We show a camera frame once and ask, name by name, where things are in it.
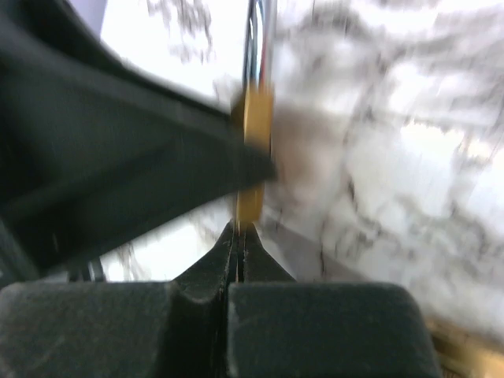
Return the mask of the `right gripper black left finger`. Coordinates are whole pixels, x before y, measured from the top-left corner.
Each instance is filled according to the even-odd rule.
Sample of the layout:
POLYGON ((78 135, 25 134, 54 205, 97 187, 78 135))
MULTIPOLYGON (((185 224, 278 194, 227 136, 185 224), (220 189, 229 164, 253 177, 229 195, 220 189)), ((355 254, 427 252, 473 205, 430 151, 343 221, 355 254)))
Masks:
POLYGON ((171 304, 223 307, 227 299, 229 278, 235 271, 235 224, 229 222, 213 247, 171 283, 171 304))

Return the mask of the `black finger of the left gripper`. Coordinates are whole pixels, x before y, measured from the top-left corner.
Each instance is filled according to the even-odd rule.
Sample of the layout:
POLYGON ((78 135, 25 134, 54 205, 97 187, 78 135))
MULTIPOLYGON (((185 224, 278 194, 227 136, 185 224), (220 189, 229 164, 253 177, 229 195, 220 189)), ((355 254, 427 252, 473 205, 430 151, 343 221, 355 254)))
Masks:
POLYGON ((127 69, 67 2, 2 2, 3 275, 82 265, 274 175, 227 115, 127 69))

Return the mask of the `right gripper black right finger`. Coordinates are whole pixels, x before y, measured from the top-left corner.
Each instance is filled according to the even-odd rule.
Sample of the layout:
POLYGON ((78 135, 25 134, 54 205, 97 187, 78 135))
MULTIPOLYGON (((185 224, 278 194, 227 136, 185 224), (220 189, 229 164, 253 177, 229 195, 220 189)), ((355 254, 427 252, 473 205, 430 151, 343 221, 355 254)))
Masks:
POLYGON ((264 248, 254 224, 234 225, 234 291, 252 284, 294 283, 264 248))

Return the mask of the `large brass padlock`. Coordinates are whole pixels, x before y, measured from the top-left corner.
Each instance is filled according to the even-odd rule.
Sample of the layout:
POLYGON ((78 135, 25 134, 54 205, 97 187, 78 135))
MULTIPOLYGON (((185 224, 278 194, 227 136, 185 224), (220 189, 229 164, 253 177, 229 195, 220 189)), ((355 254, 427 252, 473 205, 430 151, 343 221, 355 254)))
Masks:
POLYGON ((232 107, 232 118, 244 141, 271 153, 274 90, 273 37, 277 2, 249 1, 243 55, 243 92, 232 107))

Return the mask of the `small brass padlock with key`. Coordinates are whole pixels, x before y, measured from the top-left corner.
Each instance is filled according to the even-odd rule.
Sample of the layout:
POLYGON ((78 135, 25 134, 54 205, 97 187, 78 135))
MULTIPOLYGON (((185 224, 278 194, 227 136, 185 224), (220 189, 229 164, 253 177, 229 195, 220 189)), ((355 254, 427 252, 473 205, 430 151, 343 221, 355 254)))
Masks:
POLYGON ((503 349, 452 324, 427 319, 443 376, 503 378, 503 349))

